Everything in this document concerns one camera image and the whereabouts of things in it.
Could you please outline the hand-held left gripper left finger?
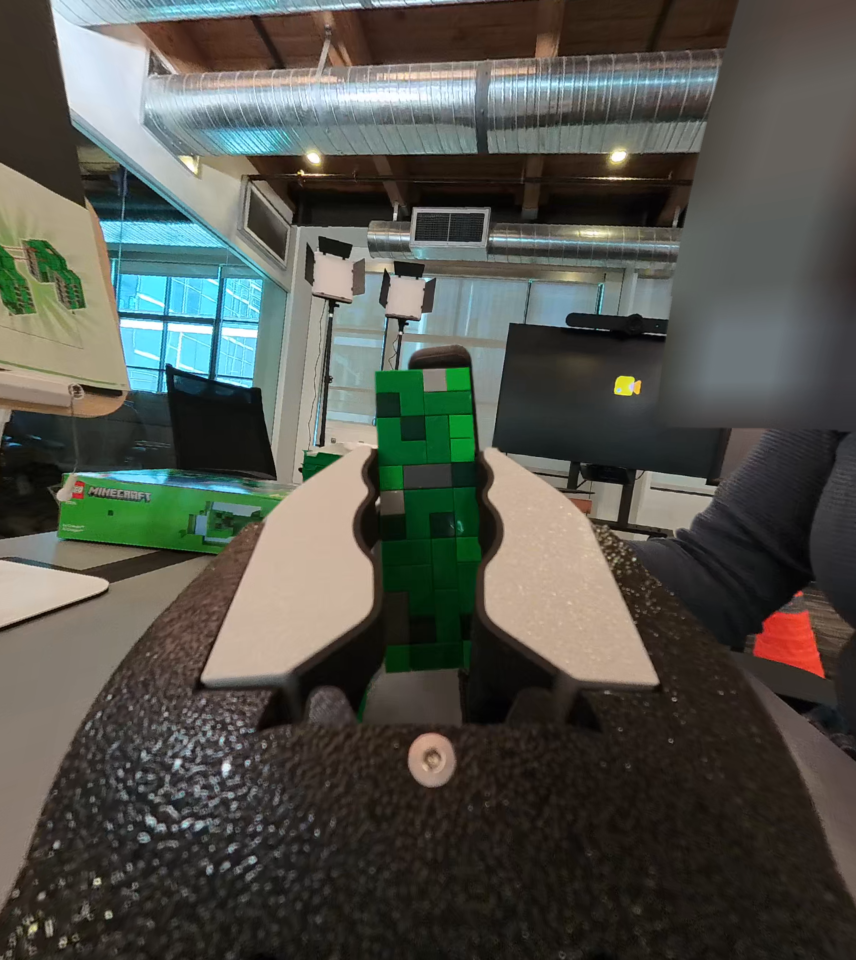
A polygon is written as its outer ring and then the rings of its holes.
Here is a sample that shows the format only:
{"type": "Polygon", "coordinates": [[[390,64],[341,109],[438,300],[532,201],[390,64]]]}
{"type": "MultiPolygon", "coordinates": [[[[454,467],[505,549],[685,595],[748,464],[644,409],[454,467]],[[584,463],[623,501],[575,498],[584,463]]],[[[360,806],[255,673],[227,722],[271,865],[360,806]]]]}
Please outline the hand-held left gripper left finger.
{"type": "Polygon", "coordinates": [[[356,712],[385,654],[372,554],[377,450],[299,485],[263,523],[201,673],[209,690],[276,690],[300,718],[315,689],[356,712]]]}

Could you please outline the green black brick tower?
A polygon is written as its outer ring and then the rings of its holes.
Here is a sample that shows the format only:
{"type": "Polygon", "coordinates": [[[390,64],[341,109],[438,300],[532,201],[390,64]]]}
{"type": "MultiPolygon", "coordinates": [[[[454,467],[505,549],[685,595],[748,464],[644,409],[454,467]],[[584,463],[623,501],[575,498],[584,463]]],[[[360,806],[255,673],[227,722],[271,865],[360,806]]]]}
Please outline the green black brick tower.
{"type": "Polygon", "coordinates": [[[482,559],[470,355],[416,351],[376,374],[375,401],[384,669],[466,675],[482,559]]]}

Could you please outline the person's right forearm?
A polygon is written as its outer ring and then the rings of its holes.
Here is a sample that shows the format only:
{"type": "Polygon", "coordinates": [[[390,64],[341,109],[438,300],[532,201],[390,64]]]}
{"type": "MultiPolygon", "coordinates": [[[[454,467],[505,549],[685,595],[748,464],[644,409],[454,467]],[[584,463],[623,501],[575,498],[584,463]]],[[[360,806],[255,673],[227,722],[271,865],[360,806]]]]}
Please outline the person's right forearm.
{"type": "Polygon", "coordinates": [[[689,529],[637,541],[642,566],[734,648],[815,580],[811,537],[842,433],[764,434],[689,529]]]}

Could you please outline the grey desk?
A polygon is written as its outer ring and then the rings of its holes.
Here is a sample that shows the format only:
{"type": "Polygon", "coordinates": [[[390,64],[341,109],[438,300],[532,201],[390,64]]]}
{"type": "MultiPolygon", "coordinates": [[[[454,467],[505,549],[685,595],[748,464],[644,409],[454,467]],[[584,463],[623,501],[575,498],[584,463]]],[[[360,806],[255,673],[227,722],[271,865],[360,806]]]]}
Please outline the grey desk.
{"type": "Polygon", "coordinates": [[[613,536],[663,690],[443,728],[437,789],[201,689],[254,543],[0,633],[0,958],[856,958],[856,766],[613,536]]]}

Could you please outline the black TV stand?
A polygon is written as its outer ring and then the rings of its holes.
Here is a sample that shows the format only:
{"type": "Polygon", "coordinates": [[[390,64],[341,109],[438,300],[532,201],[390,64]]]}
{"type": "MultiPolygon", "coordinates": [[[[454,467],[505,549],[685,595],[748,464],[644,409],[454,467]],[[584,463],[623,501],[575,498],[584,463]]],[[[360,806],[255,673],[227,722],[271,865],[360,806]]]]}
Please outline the black TV stand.
{"type": "Polygon", "coordinates": [[[634,539],[665,539],[671,529],[637,522],[635,488],[641,473],[620,466],[572,461],[564,496],[597,526],[634,539]]]}

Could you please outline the small green white box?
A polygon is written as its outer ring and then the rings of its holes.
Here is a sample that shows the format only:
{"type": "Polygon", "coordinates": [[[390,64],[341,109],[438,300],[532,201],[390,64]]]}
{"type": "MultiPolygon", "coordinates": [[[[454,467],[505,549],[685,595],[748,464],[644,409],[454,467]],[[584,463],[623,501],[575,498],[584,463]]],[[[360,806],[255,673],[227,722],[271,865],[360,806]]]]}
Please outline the small green white box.
{"type": "Polygon", "coordinates": [[[372,444],[363,440],[336,441],[325,446],[311,446],[303,450],[300,473],[302,482],[318,474],[329,464],[347,456],[354,450],[372,449],[372,444]]]}

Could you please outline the black office chair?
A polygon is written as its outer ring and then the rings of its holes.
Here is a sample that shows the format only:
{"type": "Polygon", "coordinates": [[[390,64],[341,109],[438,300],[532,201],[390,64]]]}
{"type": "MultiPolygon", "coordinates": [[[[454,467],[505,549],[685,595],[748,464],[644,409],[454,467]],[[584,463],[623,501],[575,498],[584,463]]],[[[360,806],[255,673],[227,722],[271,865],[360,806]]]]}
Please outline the black office chair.
{"type": "Polygon", "coordinates": [[[175,466],[183,472],[277,478],[262,392],[165,366],[175,466]]]}

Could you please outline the orange cone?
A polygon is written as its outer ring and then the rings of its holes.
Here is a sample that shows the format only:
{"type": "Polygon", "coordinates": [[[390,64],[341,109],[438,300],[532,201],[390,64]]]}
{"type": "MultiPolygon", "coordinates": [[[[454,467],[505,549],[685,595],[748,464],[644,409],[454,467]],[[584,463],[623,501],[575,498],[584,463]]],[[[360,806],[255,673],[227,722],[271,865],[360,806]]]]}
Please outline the orange cone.
{"type": "Polygon", "coordinates": [[[754,639],[753,654],[825,677],[818,643],[802,591],[768,616],[754,639]]]}

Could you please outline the black webcam bar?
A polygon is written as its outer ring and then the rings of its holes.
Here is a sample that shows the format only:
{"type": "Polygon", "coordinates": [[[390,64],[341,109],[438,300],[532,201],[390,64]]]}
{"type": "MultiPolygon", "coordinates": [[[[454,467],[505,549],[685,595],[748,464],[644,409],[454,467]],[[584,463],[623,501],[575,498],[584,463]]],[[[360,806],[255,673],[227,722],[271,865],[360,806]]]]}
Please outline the black webcam bar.
{"type": "Polygon", "coordinates": [[[565,318],[565,325],[571,329],[605,331],[628,338],[665,337],[669,321],[665,318],[647,318],[640,314],[621,316],[573,312],[565,318]]]}

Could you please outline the glass window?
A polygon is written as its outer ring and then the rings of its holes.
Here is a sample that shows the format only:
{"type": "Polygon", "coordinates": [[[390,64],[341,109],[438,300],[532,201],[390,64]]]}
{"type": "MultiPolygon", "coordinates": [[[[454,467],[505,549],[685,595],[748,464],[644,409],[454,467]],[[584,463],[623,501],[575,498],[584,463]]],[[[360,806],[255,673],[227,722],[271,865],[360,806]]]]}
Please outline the glass window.
{"type": "Polygon", "coordinates": [[[162,393],[165,369],[250,387],[264,282],[120,273],[117,293],[130,389],[162,393]]]}

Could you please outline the dark panel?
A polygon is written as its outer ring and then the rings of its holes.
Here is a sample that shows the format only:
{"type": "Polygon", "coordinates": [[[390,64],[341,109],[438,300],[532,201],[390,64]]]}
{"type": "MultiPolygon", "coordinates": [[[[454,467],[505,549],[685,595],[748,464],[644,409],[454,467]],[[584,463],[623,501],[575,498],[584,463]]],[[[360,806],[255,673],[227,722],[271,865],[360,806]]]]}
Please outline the dark panel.
{"type": "Polygon", "coordinates": [[[75,150],[49,1],[0,1],[0,163],[81,208],[75,150]]]}

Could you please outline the small silver air duct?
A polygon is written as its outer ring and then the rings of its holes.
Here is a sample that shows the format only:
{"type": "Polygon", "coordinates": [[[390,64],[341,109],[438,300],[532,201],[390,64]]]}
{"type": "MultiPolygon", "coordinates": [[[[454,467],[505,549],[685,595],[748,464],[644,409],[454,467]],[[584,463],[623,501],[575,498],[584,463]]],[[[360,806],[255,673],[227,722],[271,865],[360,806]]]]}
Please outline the small silver air duct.
{"type": "Polygon", "coordinates": [[[666,226],[493,223],[486,245],[416,242],[409,222],[373,221],[366,233],[369,254],[391,260],[533,262],[562,266],[644,270],[674,269],[682,229],[666,226]]]}

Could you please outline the white duct vent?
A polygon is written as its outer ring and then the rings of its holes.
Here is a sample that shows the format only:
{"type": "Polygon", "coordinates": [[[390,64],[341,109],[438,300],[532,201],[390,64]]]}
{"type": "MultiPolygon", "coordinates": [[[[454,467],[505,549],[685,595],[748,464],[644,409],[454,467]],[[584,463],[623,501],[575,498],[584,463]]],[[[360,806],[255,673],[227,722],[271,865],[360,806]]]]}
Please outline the white duct vent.
{"type": "Polygon", "coordinates": [[[490,207],[416,206],[411,210],[410,246],[485,250],[490,218],[490,207]]]}

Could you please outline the large silver air duct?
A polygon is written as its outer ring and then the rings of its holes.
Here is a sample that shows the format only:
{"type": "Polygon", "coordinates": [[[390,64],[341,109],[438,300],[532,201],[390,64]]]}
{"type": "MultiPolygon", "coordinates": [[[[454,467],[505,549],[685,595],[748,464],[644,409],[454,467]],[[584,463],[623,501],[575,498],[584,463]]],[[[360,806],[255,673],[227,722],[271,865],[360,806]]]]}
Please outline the large silver air duct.
{"type": "Polygon", "coordinates": [[[722,50],[149,76],[144,127],[173,154],[691,154],[722,50]]]}

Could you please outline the silver ceiling air duct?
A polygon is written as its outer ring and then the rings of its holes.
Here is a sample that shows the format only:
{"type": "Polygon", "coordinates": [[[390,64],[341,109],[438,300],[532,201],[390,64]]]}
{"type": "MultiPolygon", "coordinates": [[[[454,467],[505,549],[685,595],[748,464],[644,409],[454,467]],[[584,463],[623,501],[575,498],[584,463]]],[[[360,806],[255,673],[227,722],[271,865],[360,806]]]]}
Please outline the silver ceiling air duct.
{"type": "Polygon", "coordinates": [[[271,18],[359,11],[480,6],[484,1],[51,1],[52,11],[78,27],[203,19],[271,18]]]}

